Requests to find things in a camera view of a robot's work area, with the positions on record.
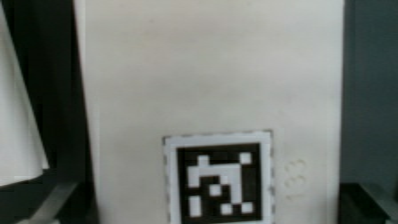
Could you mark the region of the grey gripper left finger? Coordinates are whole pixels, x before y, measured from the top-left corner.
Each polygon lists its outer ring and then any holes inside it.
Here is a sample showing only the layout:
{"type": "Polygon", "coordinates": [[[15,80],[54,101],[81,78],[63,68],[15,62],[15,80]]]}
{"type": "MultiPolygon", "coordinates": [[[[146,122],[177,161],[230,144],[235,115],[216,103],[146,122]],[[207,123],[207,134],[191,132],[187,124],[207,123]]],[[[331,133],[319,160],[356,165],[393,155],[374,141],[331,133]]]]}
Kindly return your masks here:
{"type": "Polygon", "coordinates": [[[97,224],[93,187],[81,182],[3,187],[0,224],[97,224]]]}

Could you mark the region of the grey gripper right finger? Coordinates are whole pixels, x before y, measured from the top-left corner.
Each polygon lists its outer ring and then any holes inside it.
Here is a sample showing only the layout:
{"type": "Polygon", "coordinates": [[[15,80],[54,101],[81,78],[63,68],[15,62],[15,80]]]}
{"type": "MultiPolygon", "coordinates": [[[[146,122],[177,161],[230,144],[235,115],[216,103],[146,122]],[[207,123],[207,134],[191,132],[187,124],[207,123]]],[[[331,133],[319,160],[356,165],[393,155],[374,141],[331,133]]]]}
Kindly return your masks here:
{"type": "Polygon", "coordinates": [[[398,224],[398,202],[376,184],[342,184],[340,224],[398,224]]]}

